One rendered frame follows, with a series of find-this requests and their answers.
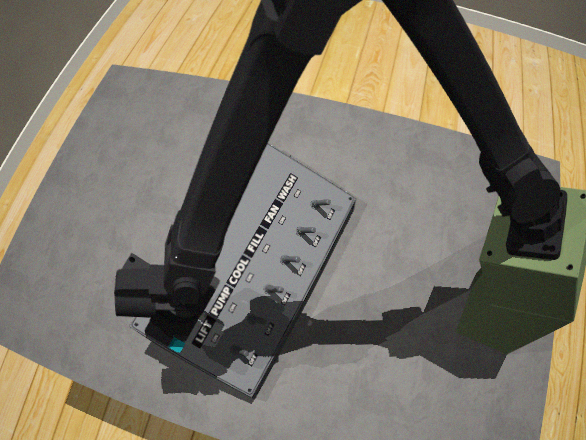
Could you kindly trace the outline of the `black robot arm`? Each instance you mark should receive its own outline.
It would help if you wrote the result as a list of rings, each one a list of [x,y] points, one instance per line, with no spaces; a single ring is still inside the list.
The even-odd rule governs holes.
[[[324,51],[341,16],[361,1],[260,1],[170,227],[164,265],[130,254],[116,272],[116,316],[156,318],[160,311],[173,322],[200,313],[230,222],[296,84],[311,58]],[[533,152],[454,1],[382,1],[481,151],[486,190],[497,192],[498,210],[510,216],[507,253],[558,259],[567,192]]]

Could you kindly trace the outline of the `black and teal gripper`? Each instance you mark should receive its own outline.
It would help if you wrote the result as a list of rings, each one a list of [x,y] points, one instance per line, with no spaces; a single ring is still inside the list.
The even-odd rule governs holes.
[[[156,318],[150,318],[150,321],[145,328],[145,333],[168,348],[174,350],[175,352],[181,352],[185,345],[184,342],[189,337],[199,317],[203,314],[219,283],[220,280],[214,276],[208,290],[205,293],[206,302],[196,317],[190,319],[190,321],[180,320],[173,317],[167,311],[174,318],[173,322],[171,322],[157,313]]]

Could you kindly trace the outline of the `grey switch console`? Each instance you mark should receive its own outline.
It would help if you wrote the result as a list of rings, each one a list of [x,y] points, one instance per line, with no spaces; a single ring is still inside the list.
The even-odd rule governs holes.
[[[219,286],[182,351],[145,333],[150,318],[134,317],[129,327],[255,399],[355,202],[356,197],[267,143],[215,264]]]

